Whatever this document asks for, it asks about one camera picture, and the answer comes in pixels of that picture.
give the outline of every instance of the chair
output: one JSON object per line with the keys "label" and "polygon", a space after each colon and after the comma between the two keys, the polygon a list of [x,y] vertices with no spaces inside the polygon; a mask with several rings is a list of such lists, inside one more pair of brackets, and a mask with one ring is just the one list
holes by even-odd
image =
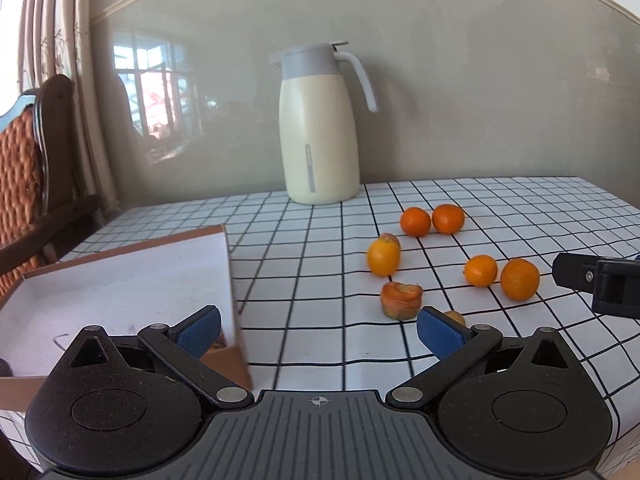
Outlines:
{"label": "chair", "polygon": [[65,75],[23,93],[0,117],[0,300],[25,272],[58,261],[95,230],[99,200],[76,186],[73,129]]}

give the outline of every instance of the gray wall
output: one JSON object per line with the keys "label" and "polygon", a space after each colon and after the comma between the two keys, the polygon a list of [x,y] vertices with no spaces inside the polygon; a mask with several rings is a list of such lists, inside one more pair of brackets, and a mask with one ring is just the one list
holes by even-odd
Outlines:
{"label": "gray wall", "polygon": [[[185,46],[202,128],[170,158],[127,122],[122,30]],[[268,53],[331,40],[351,42],[380,100],[370,114],[345,68],[364,182],[574,174],[640,203],[640,27],[597,0],[139,0],[92,32],[127,205],[283,189]]]}

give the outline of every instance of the cardboard box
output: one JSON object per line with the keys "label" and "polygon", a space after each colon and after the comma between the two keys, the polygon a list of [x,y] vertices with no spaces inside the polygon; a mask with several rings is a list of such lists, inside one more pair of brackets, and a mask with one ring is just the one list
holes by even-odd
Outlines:
{"label": "cardboard box", "polygon": [[224,226],[25,274],[0,300],[0,357],[14,372],[14,377],[0,378],[0,410],[26,411],[82,327],[97,324],[109,335],[134,335],[151,323],[177,324],[207,304],[220,310],[225,347],[210,349],[202,361],[251,390]]}

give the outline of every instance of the table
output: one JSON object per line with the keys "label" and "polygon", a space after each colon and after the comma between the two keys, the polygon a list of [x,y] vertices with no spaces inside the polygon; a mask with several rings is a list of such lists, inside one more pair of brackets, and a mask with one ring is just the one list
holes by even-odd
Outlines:
{"label": "table", "polygon": [[[462,231],[402,235],[403,209],[441,203],[465,209]],[[594,316],[590,295],[559,288],[550,275],[560,251],[640,253],[640,210],[616,196],[574,177],[367,184],[355,198],[327,206],[300,205],[281,191],[229,196],[132,209],[65,259],[220,223],[256,392],[378,389],[384,396],[437,361],[418,340],[415,320],[397,322],[380,309],[386,278],[367,270],[365,252],[389,232],[402,245],[393,279],[421,285],[424,304],[457,310],[469,326],[487,323],[506,336],[560,330],[612,412],[604,474],[640,451],[640,324]],[[500,267],[520,256],[533,262],[542,274],[538,293],[518,304],[499,284],[468,286],[462,269],[476,254],[490,254]]]}

